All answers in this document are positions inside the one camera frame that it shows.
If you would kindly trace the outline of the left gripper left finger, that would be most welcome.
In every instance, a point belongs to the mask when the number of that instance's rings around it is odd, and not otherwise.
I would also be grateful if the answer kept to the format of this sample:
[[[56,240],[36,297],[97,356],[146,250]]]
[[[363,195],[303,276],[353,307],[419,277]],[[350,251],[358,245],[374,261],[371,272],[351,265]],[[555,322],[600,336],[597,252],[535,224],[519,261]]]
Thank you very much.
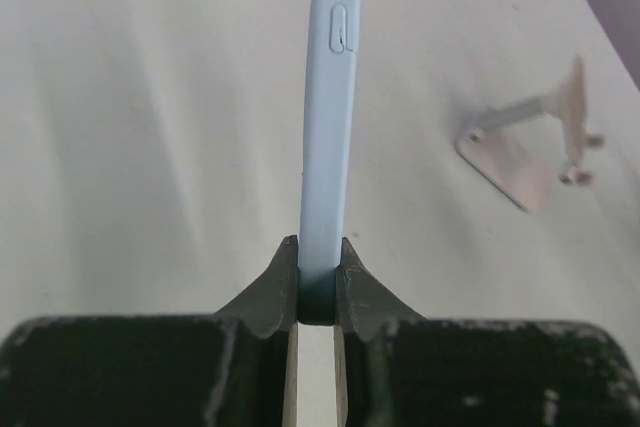
[[[31,318],[1,344],[5,426],[292,426],[298,242],[214,313]]]

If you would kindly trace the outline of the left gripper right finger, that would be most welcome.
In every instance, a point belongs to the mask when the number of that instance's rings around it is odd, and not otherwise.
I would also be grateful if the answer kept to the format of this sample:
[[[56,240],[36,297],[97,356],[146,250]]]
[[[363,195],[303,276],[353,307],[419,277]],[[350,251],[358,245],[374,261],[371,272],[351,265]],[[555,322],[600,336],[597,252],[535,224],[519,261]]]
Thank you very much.
[[[583,322],[427,318],[364,267],[335,274],[342,426],[635,426],[624,350]]]

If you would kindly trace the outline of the white phone stand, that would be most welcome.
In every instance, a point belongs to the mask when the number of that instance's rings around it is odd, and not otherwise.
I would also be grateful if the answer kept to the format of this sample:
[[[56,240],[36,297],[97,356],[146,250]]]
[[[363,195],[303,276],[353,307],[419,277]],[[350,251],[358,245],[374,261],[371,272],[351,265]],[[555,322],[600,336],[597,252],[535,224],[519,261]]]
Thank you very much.
[[[468,117],[454,142],[457,153],[521,210],[534,213],[556,182],[586,187],[585,167],[606,137],[588,128],[584,59],[576,55],[550,89]]]

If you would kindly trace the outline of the phone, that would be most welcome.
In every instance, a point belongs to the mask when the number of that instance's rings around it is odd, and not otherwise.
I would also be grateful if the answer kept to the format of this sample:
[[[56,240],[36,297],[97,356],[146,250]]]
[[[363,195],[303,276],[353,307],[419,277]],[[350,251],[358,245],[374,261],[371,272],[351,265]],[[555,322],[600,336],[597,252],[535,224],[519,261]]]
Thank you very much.
[[[330,326],[342,238],[361,0],[311,0],[298,236],[298,319]]]

